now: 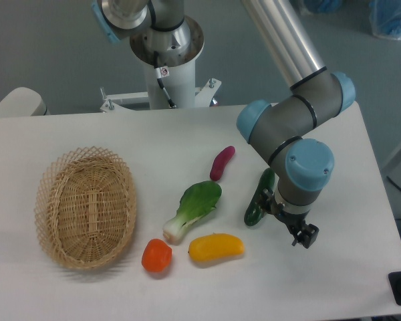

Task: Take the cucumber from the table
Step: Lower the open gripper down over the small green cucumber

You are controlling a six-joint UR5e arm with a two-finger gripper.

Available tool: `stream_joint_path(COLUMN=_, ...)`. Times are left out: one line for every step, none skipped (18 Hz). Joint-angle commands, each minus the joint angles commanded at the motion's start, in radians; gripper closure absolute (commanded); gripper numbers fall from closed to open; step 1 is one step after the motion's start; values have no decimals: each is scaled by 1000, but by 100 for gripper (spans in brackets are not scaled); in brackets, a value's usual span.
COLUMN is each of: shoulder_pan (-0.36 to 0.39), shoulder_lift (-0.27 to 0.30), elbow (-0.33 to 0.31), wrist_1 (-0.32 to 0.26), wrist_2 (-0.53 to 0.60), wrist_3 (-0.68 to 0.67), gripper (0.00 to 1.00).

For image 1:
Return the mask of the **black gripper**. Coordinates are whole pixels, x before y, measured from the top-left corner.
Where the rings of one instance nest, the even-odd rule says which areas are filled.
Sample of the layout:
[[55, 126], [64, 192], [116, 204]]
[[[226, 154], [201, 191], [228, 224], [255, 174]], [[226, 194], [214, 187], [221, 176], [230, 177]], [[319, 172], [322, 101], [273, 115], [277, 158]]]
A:
[[310, 205], [294, 205], [286, 201], [276, 189], [270, 194], [264, 190], [267, 197], [266, 212], [284, 223], [293, 236], [292, 246], [302, 244], [309, 249], [317, 239], [319, 228], [313, 224], [307, 224], [305, 218], [310, 212]]

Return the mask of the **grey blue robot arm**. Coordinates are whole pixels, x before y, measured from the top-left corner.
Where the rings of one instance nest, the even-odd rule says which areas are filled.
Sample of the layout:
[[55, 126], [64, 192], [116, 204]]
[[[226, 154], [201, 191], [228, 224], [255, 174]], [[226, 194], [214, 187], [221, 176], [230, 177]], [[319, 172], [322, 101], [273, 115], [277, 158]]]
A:
[[[334, 166], [329, 147], [306, 134], [338, 116], [355, 100], [352, 81], [331, 73], [288, 1], [246, 1], [291, 95], [278, 104], [257, 100], [237, 118], [237, 128], [278, 177], [257, 200], [262, 213], [284, 223], [294, 243], [310, 247], [318, 228], [305, 221]], [[192, 108], [201, 98], [194, 62], [204, 46], [201, 28], [182, 1], [94, 1], [92, 11], [112, 43], [129, 39], [144, 64], [149, 107]]]

